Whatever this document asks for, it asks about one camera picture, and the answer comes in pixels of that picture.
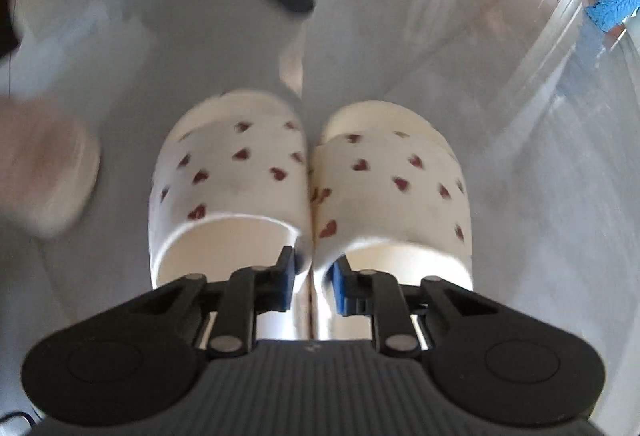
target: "reflective surface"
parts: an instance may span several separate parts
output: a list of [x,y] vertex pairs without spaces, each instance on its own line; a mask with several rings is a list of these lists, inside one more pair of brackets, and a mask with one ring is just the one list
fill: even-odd
[[[150,287],[146,200],[169,129],[257,87],[294,103],[311,145],[357,100],[430,121],[465,172],[476,289],[593,344],[608,371],[596,420],[637,434],[638,54],[627,36],[604,48],[583,0],[318,0],[306,22],[264,0],[62,1],[18,0],[39,37],[12,60],[12,94],[90,121],[102,172],[67,235],[0,229],[2,408],[24,406],[31,344]],[[32,15],[47,11],[65,17]]]

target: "white slipper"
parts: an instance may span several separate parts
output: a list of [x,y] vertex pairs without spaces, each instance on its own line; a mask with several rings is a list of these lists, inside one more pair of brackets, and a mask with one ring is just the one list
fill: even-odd
[[46,99],[0,102],[3,212],[39,238],[75,223],[95,186],[100,145]]
[[312,235],[306,142],[295,113],[257,90],[210,98],[169,134],[149,204],[153,286],[187,273],[224,281],[242,267],[275,265],[296,247],[292,309],[265,314],[258,337],[308,337]]
[[370,336],[366,322],[335,315],[328,271],[343,254],[352,269],[389,272],[401,284],[439,275],[471,288],[466,185],[431,124],[392,103],[356,103],[331,118],[321,142],[311,186],[317,338]]

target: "heart pattern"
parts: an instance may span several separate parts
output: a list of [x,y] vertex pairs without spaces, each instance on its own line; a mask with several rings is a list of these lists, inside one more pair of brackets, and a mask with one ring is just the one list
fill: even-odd
[[438,192],[440,193],[440,196],[442,196],[443,199],[445,199],[445,200],[450,200],[451,199],[451,194],[449,193],[447,188],[444,187],[443,184],[440,184],[440,186],[438,187]]
[[422,159],[418,155],[411,155],[408,160],[412,166],[417,167],[418,169],[424,169]]
[[251,126],[253,126],[253,123],[251,122],[246,122],[246,121],[240,121],[238,124],[236,124],[236,131],[238,133],[244,133],[246,130],[248,130]]
[[407,182],[407,180],[405,180],[404,178],[394,176],[392,179],[400,192],[407,192],[409,190],[409,182]]
[[187,153],[186,155],[184,155],[182,160],[178,163],[178,169],[187,167],[187,164],[190,162],[190,160],[191,160],[191,155],[190,153]]
[[338,232],[338,223],[335,220],[331,220],[324,226],[324,229],[320,231],[320,235],[318,236],[320,239],[330,238],[331,236],[335,236]]
[[302,163],[302,164],[305,163],[305,156],[299,151],[295,153],[291,153],[291,158],[293,158],[298,163]]
[[332,192],[333,191],[329,188],[322,189],[322,192],[320,193],[320,201],[318,202],[318,205],[322,204],[324,200],[326,200],[329,196],[331,196]]
[[269,172],[273,174],[273,179],[277,181],[283,181],[289,175],[287,171],[279,167],[272,167]]
[[207,206],[204,203],[198,205],[193,211],[187,214],[187,218],[191,221],[201,220],[207,215]]
[[206,169],[200,169],[196,173],[196,176],[193,177],[193,181],[191,183],[193,185],[196,185],[196,184],[200,183],[201,181],[205,181],[208,178],[209,178],[209,171],[207,171]]
[[233,158],[234,160],[248,160],[251,157],[251,151],[249,151],[248,147],[244,147],[242,149],[240,149],[240,151],[238,151],[234,156],[232,156],[231,158]]
[[364,158],[359,158],[356,163],[351,166],[353,171],[370,171],[369,162]]

